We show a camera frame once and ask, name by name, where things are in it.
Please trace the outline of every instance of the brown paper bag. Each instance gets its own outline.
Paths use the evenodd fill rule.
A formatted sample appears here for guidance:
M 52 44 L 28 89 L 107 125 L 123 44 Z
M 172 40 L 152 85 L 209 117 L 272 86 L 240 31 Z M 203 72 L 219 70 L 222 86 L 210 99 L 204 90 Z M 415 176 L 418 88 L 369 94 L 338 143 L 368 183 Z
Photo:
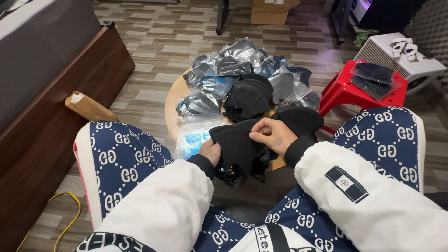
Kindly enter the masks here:
M 119 122 L 112 111 L 78 91 L 73 91 L 72 95 L 65 99 L 65 106 L 89 121 Z

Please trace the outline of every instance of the hand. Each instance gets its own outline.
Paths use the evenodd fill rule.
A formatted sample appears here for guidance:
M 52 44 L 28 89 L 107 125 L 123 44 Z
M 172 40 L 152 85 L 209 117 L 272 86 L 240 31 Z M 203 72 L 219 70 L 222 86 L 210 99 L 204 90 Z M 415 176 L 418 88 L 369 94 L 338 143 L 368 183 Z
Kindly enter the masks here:
M 280 156 L 298 138 L 282 121 L 263 118 L 257 122 L 249 133 L 250 139 L 264 143 Z
M 213 144 L 210 138 L 202 144 L 198 154 L 208 158 L 213 164 L 213 167 L 216 167 L 221 157 L 221 146 L 218 143 Z

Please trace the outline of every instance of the yellow cable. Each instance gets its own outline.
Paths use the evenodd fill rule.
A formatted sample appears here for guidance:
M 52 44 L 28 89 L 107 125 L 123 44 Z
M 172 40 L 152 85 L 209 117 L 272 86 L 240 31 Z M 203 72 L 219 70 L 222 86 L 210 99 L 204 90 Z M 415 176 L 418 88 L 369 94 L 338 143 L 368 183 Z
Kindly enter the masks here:
M 73 223 L 76 221 L 76 219 L 78 219 L 79 215 L 81 214 L 81 203 L 79 202 L 78 198 L 77 198 L 75 195 L 73 195 L 71 192 L 69 192 L 69 191 L 63 191 L 63 192 L 60 192 L 60 193 L 54 195 L 51 199 L 48 200 L 48 202 L 52 201 L 54 198 L 56 198 L 57 196 L 60 196 L 60 195 L 62 195 L 62 194 L 68 194 L 68 195 L 70 195 L 70 196 L 76 201 L 76 203 L 78 203 L 79 210 L 78 210 L 78 214 L 75 216 L 75 218 L 72 220 L 72 222 L 70 222 L 70 224 L 64 229 L 64 231 L 62 231 L 62 234 L 59 235 L 59 238 L 57 239 L 57 241 L 56 241 L 56 243 L 55 243 L 53 252 L 56 252 L 60 240 L 61 240 L 62 237 L 65 235 L 65 233 L 67 232 L 67 230 L 69 230 L 69 228 L 73 225 Z M 20 248 L 22 247 L 23 243 L 25 242 L 25 240 L 26 240 L 26 238 L 28 237 L 28 235 L 30 234 L 30 232 L 31 232 L 31 230 L 28 231 L 28 233 L 25 235 L 25 238 L 23 238 L 23 241 L 22 241 L 22 243 L 20 244 L 20 246 L 17 248 L 16 252 L 19 252 Z

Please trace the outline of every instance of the gray mattress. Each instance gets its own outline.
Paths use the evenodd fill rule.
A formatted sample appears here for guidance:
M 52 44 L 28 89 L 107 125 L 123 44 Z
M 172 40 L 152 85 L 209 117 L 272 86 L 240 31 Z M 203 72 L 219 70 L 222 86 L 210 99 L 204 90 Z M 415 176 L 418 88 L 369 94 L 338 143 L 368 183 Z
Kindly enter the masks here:
M 0 130 L 100 29 L 89 0 L 34 0 L 0 20 Z

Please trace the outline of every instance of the blue patterned pants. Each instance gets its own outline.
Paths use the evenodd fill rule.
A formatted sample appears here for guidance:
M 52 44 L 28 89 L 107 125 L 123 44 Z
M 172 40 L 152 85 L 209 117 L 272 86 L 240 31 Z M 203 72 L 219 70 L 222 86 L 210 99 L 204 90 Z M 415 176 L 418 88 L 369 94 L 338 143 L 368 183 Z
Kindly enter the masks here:
M 85 134 L 90 134 L 88 147 L 94 165 L 80 165 L 80 171 L 96 228 L 124 196 L 155 169 L 171 163 L 172 157 L 153 137 L 131 125 L 92 122 Z M 344 123 L 330 141 L 370 161 L 380 174 L 423 193 L 423 122 L 408 109 L 381 107 L 363 111 Z M 77 149 L 79 162 L 80 146 Z M 357 251 L 300 186 L 256 224 L 263 222 L 291 228 L 324 252 Z M 194 250 L 227 252 L 254 226 L 210 207 Z

